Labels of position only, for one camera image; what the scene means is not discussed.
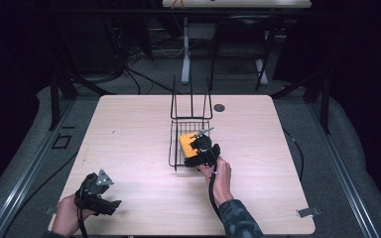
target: chair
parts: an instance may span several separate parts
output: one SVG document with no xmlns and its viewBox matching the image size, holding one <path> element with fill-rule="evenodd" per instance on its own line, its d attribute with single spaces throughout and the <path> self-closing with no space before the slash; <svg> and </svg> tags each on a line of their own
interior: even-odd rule
<svg viewBox="0 0 381 238">
<path fill-rule="evenodd" d="M 260 70 L 257 68 L 253 71 L 240 71 L 243 73 L 258 73 L 256 84 L 256 90 L 258 90 L 275 34 L 282 26 L 283 21 L 280 18 L 269 15 L 234 15 L 218 23 L 211 50 L 209 89 L 212 90 L 215 72 L 231 72 L 230 70 L 215 70 L 216 60 L 220 58 L 239 60 L 248 58 L 253 59 L 254 62 L 256 60 L 262 61 Z"/>
</svg>

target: yellow object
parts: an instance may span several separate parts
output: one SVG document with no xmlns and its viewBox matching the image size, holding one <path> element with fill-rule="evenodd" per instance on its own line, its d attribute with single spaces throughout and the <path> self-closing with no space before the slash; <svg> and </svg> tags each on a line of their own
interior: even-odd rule
<svg viewBox="0 0 381 238">
<path fill-rule="evenodd" d="M 192 137 L 195 134 L 196 132 L 190 132 L 190 133 L 179 136 L 179 141 L 181 142 L 181 146 L 182 146 L 182 150 L 184 151 L 185 158 L 191 158 L 196 156 L 197 150 L 191 147 L 191 143 L 196 139 L 196 137 Z"/>
</svg>

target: hand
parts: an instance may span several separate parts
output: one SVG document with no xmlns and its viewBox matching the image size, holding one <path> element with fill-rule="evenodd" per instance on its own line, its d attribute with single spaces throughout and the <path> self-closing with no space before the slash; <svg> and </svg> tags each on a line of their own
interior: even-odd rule
<svg viewBox="0 0 381 238">
<path fill-rule="evenodd" d="M 58 205 L 58 213 L 52 227 L 52 231 L 59 235 L 70 237 L 78 229 L 77 207 L 75 202 L 75 194 L 64 197 Z M 94 211 L 84 209 L 82 211 L 82 219 L 88 218 L 88 216 L 94 214 Z"/>
<path fill-rule="evenodd" d="M 209 185 L 209 181 L 213 172 L 213 167 L 207 167 L 205 165 L 197 166 L 197 168 L 203 172 L 205 181 Z M 220 206 L 224 201 L 234 199 L 230 191 L 231 181 L 231 166 L 223 158 L 217 159 L 217 175 L 215 176 L 213 193 L 217 206 Z"/>
</svg>

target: camouflage sleeve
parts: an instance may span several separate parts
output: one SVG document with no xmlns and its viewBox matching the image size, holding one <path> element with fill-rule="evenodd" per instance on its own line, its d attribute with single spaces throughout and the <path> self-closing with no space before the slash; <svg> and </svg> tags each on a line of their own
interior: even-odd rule
<svg viewBox="0 0 381 238">
<path fill-rule="evenodd" d="M 218 207 L 218 211 L 228 238 L 264 237 L 258 223 L 240 200 L 225 201 Z"/>
</svg>

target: sleeve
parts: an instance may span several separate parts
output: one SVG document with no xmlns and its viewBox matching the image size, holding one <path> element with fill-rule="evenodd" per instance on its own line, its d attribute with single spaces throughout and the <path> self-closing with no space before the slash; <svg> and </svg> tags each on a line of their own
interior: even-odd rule
<svg viewBox="0 0 381 238">
<path fill-rule="evenodd" d="M 265 237 L 261 228 L 240 200 L 227 200 L 218 207 L 227 238 Z"/>
<path fill-rule="evenodd" d="M 57 233 L 54 233 L 52 231 L 46 231 L 42 234 L 41 238 L 66 238 L 62 235 L 58 235 Z"/>
</svg>

